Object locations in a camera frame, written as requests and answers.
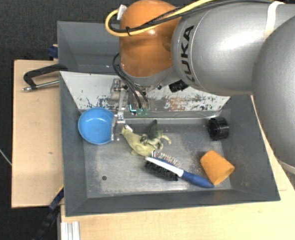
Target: black clamp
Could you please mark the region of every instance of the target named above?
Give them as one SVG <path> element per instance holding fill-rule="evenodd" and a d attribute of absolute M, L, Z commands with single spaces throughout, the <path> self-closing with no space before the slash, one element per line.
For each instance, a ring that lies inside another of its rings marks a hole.
<path fill-rule="evenodd" d="M 29 72 L 26 72 L 23 76 L 24 81 L 29 85 L 29 87 L 25 87 L 22 90 L 23 91 L 32 91 L 41 87 L 46 87 L 54 84 L 58 84 L 59 80 L 57 81 L 51 81 L 51 82 L 46 82 L 42 84 L 36 84 L 32 78 L 39 77 L 45 74 L 49 74 L 55 71 L 68 71 L 68 68 L 64 66 L 63 64 L 55 64 L 51 66 L 46 66 L 42 68 L 38 68 Z"/>

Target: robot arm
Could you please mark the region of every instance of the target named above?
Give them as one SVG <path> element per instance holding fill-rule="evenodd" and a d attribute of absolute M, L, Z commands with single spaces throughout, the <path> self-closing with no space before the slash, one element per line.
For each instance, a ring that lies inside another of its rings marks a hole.
<path fill-rule="evenodd" d="M 295 174 L 295 4 L 142 0 L 124 12 L 120 31 L 109 24 L 116 13 L 105 27 L 120 37 L 120 67 L 137 87 L 179 81 L 219 96 L 253 95 L 276 157 Z"/>

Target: blue bowl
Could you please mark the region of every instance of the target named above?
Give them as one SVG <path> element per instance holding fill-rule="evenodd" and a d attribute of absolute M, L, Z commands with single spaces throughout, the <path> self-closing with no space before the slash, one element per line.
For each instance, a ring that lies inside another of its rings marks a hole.
<path fill-rule="evenodd" d="M 113 113 L 105 108 L 90 108 L 79 117 L 78 132 L 91 144 L 106 144 L 111 141 L 113 117 Z"/>

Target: green toy dinosaur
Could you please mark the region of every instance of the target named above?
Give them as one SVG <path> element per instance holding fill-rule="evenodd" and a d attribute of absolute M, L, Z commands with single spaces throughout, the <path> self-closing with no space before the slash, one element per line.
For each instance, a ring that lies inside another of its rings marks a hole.
<path fill-rule="evenodd" d="M 167 141 L 169 145 L 171 145 L 172 141 L 169 139 L 169 137 L 165 136 L 163 134 L 163 131 L 158 128 L 158 121 L 155 119 L 153 121 L 153 125 L 151 129 L 149 130 L 148 134 L 142 134 L 142 138 L 140 139 L 140 142 L 144 145 L 152 145 L 155 149 L 162 150 L 164 144 L 162 143 L 161 139 L 164 139 Z"/>
<path fill-rule="evenodd" d="M 124 136 L 127 143 L 132 148 L 132 151 L 131 151 L 132 155 L 140 154 L 141 156 L 148 157 L 151 155 L 151 152 L 155 150 L 154 146 L 148 143 L 147 144 L 141 143 L 140 140 L 142 137 L 140 135 L 133 133 L 132 129 L 128 125 L 125 125 L 122 128 L 121 134 Z"/>

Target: brush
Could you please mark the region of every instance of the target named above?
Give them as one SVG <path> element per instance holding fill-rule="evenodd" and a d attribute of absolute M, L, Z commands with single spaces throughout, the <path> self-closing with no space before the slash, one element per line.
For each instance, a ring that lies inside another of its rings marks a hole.
<path fill-rule="evenodd" d="M 178 161 L 164 153 L 154 151 L 151 156 L 145 157 L 145 160 L 145 168 L 167 180 L 177 181 L 180 177 L 202 188 L 214 188 L 214 185 L 208 179 L 178 168 Z"/>

